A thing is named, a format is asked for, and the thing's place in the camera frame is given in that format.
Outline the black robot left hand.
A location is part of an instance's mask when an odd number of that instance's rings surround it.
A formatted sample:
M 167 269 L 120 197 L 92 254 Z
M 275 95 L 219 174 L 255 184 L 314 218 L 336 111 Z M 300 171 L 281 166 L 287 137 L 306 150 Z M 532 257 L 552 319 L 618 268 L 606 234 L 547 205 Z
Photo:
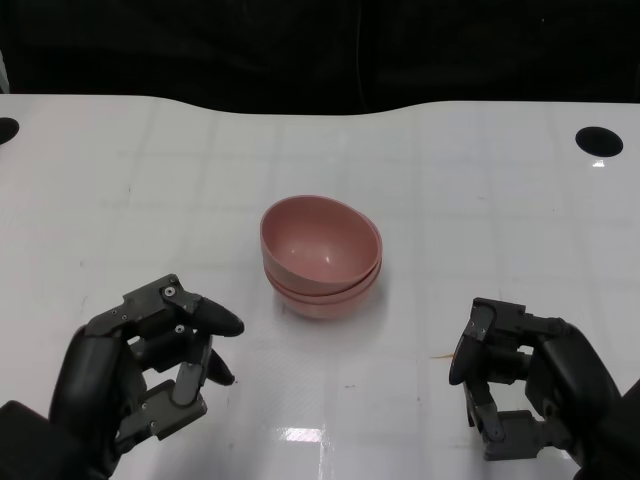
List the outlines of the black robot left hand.
M 243 331 L 236 314 L 173 274 L 139 287 L 74 334 L 49 419 L 113 457 L 164 439 L 206 414 L 206 381 L 234 383 L 212 340 Z

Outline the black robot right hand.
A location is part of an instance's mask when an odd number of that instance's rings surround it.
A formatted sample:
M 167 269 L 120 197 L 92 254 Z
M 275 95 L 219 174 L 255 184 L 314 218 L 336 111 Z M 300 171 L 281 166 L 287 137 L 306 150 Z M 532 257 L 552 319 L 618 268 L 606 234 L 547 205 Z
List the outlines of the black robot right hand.
M 583 465 L 595 451 L 597 423 L 621 398 L 577 327 L 485 298 L 472 303 L 449 383 L 464 389 L 487 461 L 533 459 L 554 447 Z

